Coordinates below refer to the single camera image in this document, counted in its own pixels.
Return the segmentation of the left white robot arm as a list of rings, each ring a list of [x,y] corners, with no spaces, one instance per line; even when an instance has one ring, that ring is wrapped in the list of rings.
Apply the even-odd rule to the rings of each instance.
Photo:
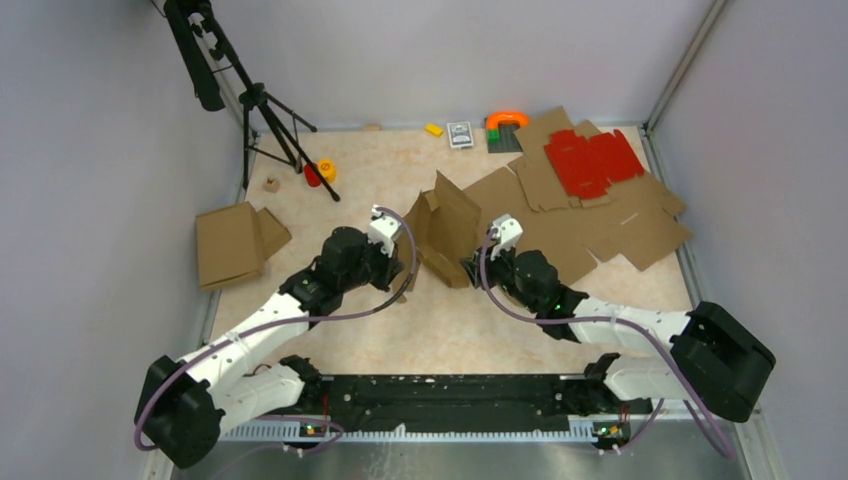
[[[290,276],[237,326],[178,359],[164,355],[147,369],[133,439],[161,451],[180,469],[196,465],[233,428],[271,410],[308,413],[320,386],[294,368],[254,368],[279,346],[325,321],[340,321],[346,293],[370,285],[387,291],[403,270],[397,239],[409,230],[376,209],[367,230],[338,227],[304,269]]]

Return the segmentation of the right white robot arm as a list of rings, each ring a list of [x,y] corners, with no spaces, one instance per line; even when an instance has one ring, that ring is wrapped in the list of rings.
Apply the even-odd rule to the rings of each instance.
[[[525,308],[520,320],[548,336],[614,347],[586,385],[589,404],[600,412],[664,398],[701,402],[713,415],[744,423],[776,365],[771,350],[714,302],[656,311],[603,301],[563,284],[538,250],[476,250],[460,265],[473,287],[502,289]]]

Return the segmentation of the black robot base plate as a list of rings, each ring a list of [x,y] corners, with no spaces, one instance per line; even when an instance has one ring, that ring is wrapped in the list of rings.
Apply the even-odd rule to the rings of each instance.
[[[577,419],[647,415],[650,399],[623,401],[600,380],[559,374],[335,375],[306,383],[279,415],[331,420],[346,433],[565,432]]]

